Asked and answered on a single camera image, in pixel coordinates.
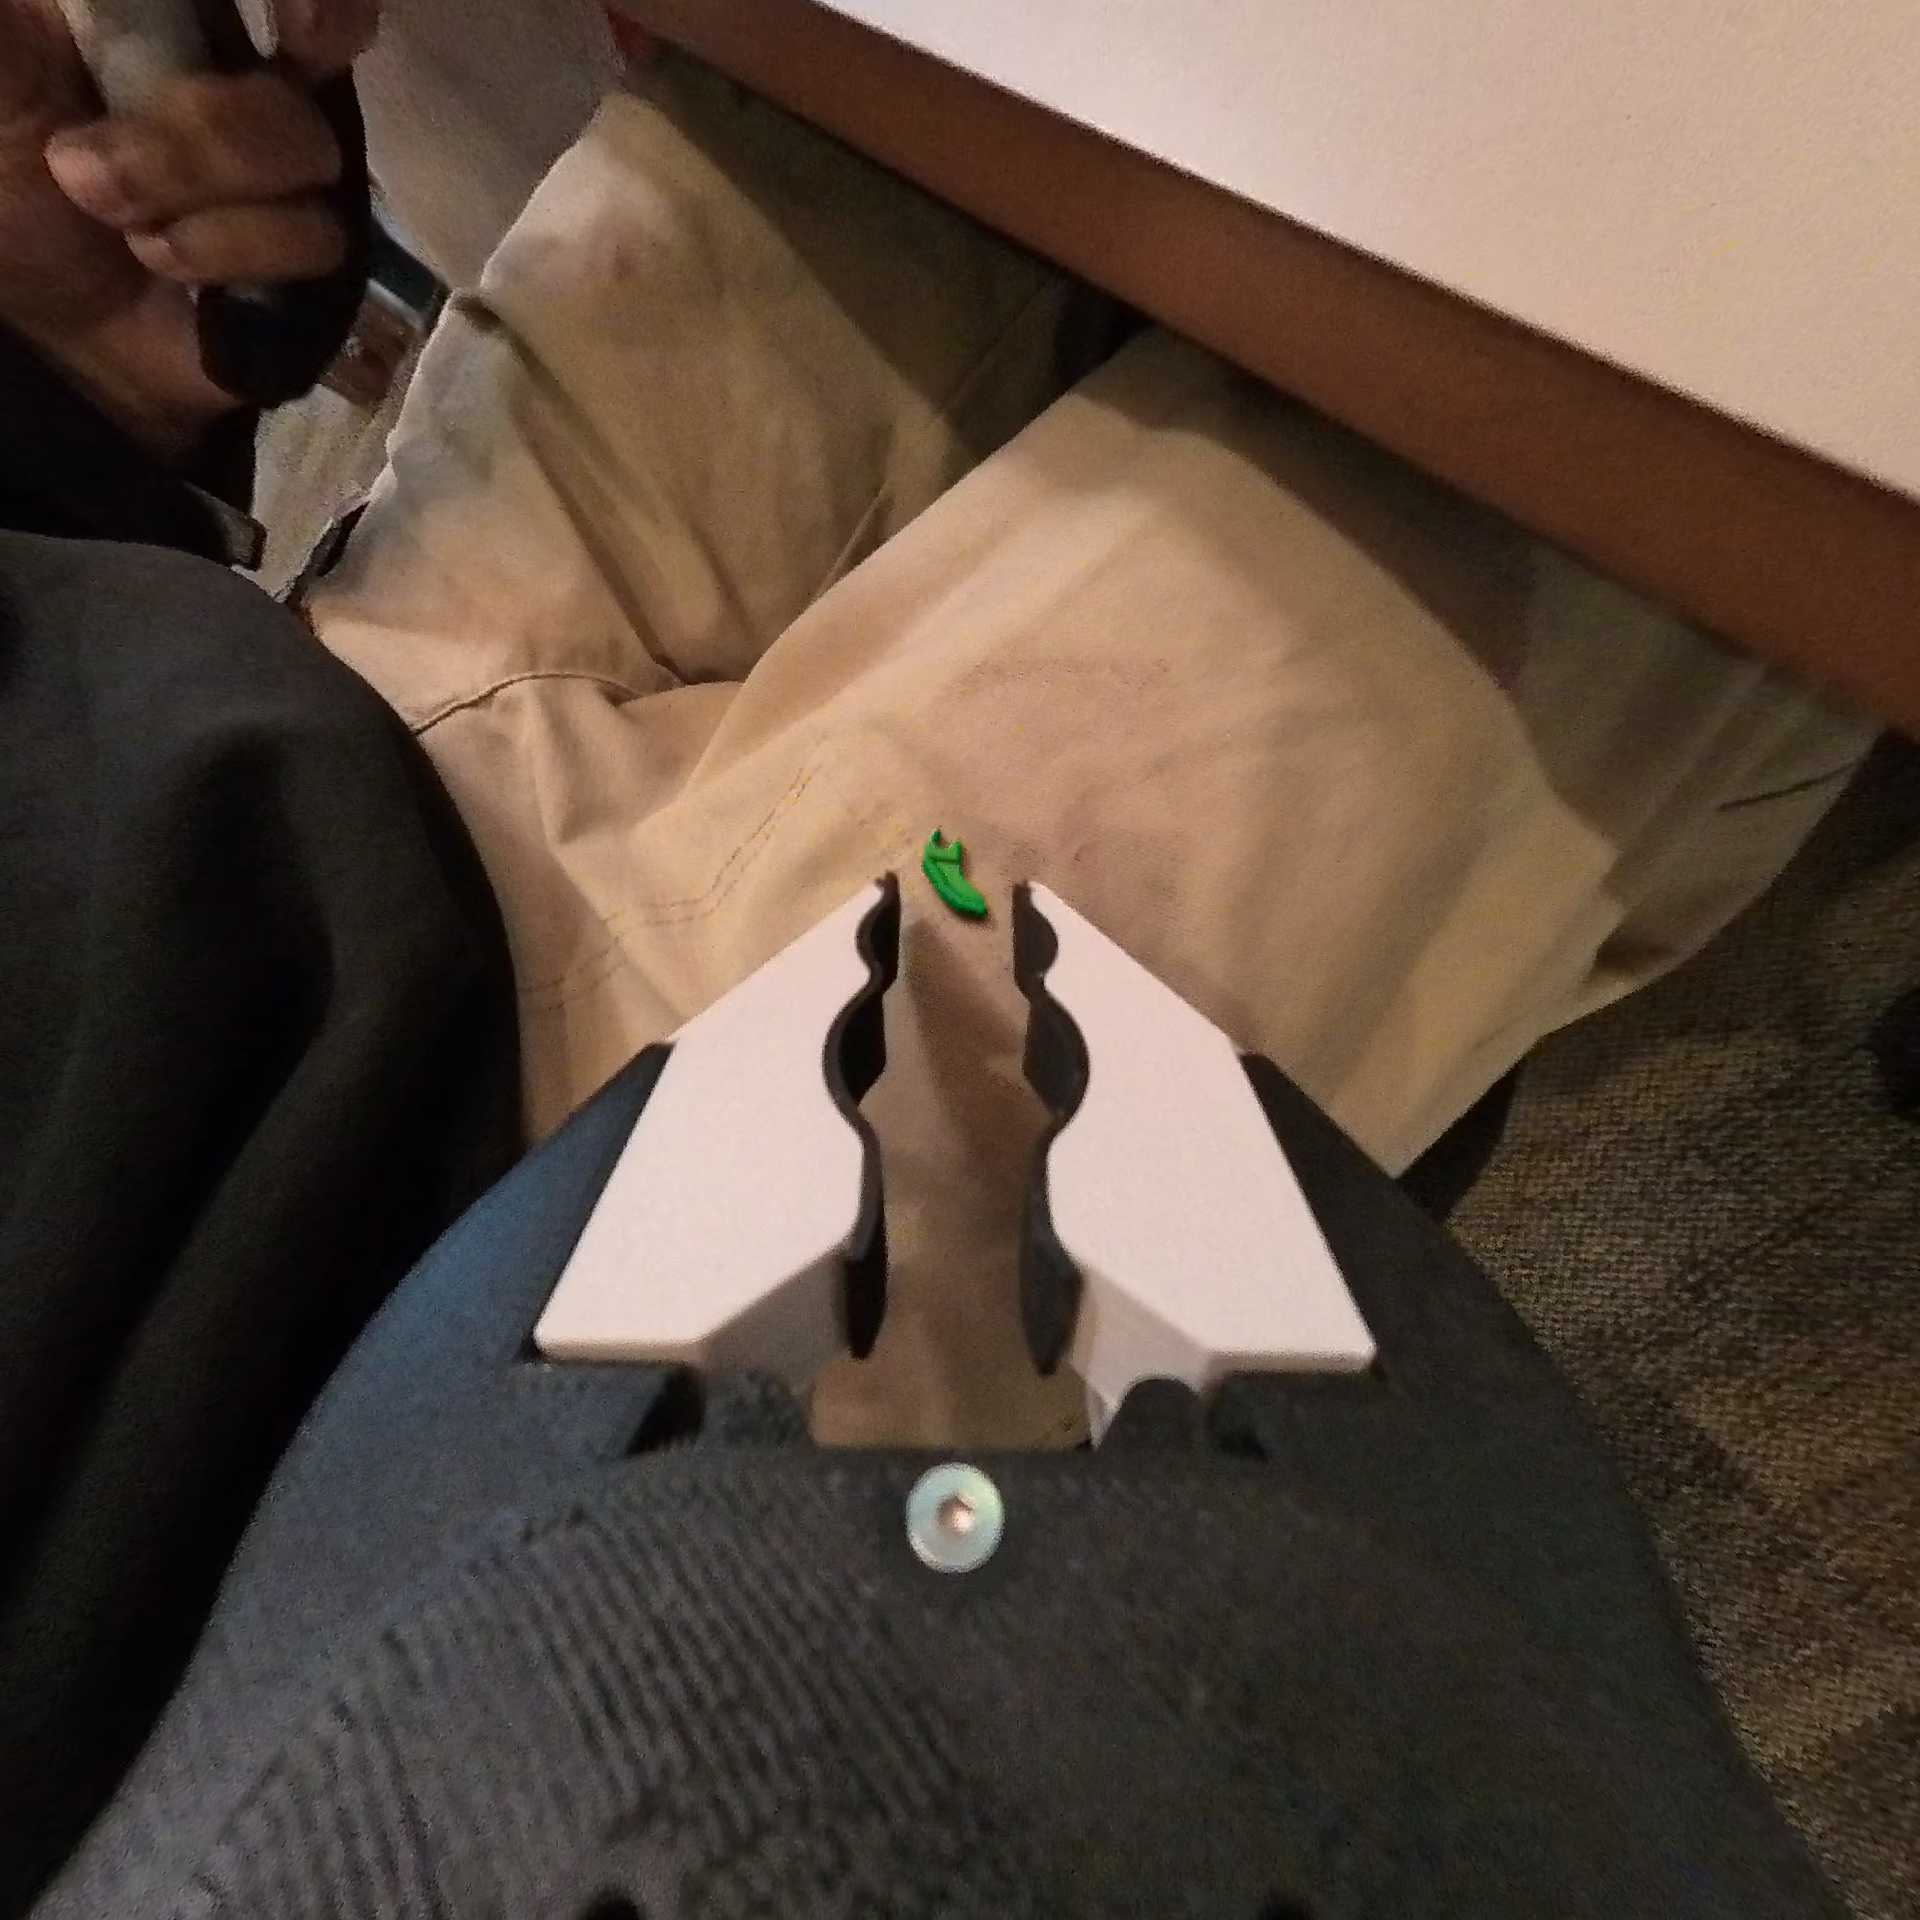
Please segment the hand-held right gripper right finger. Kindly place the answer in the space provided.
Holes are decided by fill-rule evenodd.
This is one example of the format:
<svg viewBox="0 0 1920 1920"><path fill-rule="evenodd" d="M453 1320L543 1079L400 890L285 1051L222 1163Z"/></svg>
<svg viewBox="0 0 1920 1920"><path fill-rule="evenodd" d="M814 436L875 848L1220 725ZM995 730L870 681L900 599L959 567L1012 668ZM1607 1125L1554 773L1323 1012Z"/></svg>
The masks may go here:
<svg viewBox="0 0 1920 1920"><path fill-rule="evenodd" d="M1100 1444L1143 1383L1364 1376L1376 1339L1227 1034L1039 882L1015 888L1024 1079L1044 1111L1020 1305Z"/></svg>

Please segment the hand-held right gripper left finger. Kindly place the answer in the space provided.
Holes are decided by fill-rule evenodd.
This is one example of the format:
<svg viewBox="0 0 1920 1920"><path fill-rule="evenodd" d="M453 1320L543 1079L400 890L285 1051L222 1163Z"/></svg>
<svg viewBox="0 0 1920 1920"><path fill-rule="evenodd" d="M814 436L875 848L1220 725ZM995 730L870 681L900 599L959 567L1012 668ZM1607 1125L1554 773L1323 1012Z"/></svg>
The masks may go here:
<svg viewBox="0 0 1920 1920"><path fill-rule="evenodd" d="M900 898L875 877L688 1020L535 1321L547 1361L768 1376L808 1399L874 1355Z"/></svg>

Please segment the person's left forearm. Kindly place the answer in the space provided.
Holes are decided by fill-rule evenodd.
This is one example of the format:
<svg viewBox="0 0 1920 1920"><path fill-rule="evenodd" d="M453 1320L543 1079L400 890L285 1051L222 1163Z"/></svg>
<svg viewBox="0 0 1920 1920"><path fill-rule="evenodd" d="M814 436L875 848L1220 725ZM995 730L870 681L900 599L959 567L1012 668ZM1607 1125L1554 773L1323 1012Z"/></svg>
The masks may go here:
<svg viewBox="0 0 1920 1920"><path fill-rule="evenodd" d="M259 570L267 544L252 514L259 423L260 412L242 407L168 464L5 327L2 525Z"/></svg>

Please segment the person's left hand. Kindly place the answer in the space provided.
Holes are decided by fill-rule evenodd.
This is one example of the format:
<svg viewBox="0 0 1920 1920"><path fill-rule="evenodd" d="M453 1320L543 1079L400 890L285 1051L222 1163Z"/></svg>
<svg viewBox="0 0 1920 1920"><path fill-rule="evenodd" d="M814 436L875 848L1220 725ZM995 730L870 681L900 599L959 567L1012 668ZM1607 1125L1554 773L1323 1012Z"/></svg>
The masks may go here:
<svg viewBox="0 0 1920 1920"><path fill-rule="evenodd" d="M319 88L375 2L272 4L276 57L101 114L60 4L2 4L2 315L133 442L186 460L238 400L204 370L204 285L343 268L343 144Z"/></svg>

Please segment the person's beige trousers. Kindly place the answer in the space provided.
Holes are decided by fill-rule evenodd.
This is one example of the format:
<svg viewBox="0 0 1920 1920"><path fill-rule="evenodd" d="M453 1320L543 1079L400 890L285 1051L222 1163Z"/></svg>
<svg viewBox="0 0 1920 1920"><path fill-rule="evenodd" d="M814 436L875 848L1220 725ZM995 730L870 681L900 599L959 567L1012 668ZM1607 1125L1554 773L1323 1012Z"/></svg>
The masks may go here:
<svg viewBox="0 0 1920 1920"><path fill-rule="evenodd" d="M357 79L451 300L311 625L487 863L535 1136L947 831L1404 1173L1868 755L589 4L398 4Z"/></svg>

